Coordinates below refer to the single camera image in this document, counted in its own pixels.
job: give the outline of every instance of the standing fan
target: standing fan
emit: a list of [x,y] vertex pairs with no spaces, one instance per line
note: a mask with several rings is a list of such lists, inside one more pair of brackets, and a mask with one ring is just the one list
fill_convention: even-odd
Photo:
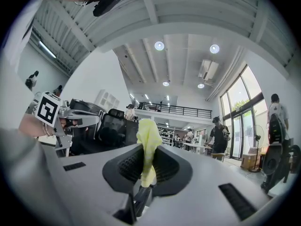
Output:
[[259,167],[256,168],[256,163],[257,163],[257,157],[258,157],[258,150],[259,147],[263,144],[264,141],[264,131],[263,128],[260,125],[255,125],[251,128],[249,132],[249,145],[250,147],[256,147],[256,159],[255,159],[255,164],[252,169],[249,169],[251,172],[259,172],[260,169]]

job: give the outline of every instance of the floor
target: floor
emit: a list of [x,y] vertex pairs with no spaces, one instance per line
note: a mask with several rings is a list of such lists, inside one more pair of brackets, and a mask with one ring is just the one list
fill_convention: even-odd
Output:
[[235,172],[244,175],[247,179],[260,186],[260,184],[264,181],[265,176],[262,172],[250,172],[247,169],[241,168],[241,161],[225,158],[223,164]]

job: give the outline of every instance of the air conditioner unit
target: air conditioner unit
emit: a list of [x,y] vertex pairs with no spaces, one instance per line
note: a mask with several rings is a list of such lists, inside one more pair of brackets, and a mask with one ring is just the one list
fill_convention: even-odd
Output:
[[208,59],[203,59],[202,65],[199,69],[198,76],[206,81],[211,80],[215,75],[217,67],[218,67],[218,63]]

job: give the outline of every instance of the man wearing black apron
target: man wearing black apron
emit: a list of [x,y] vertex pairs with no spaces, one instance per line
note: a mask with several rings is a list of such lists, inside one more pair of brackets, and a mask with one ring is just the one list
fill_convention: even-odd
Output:
[[[230,140],[229,129],[227,126],[221,124],[221,120],[218,116],[214,117],[212,122],[215,124],[215,127],[211,130],[210,136],[204,145],[208,145],[214,137],[212,153],[225,153],[228,141]],[[222,160],[222,157],[212,157],[220,161]]]

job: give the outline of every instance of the yellow cloth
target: yellow cloth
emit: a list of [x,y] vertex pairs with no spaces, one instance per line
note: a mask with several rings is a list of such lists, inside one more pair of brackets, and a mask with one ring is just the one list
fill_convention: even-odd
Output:
[[139,121],[137,133],[137,143],[143,144],[144,162],[141,175],[141,186],[149,187],[156,176],[152,161],[158,145],[162,144],[162,138],[158,132],[157,125],[151,119],[142,119]]

